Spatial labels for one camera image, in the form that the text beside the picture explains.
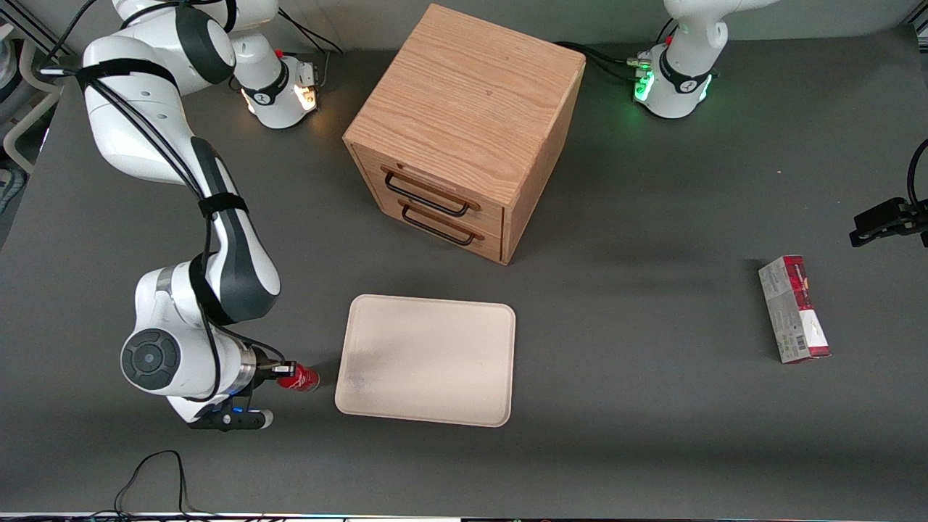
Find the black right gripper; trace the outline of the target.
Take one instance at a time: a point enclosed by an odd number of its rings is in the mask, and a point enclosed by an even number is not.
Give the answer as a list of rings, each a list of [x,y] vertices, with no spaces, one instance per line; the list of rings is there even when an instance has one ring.
[[[292,378],[297,374],[297,363],[256,357],[253,384],[276,381],[279,378]]]

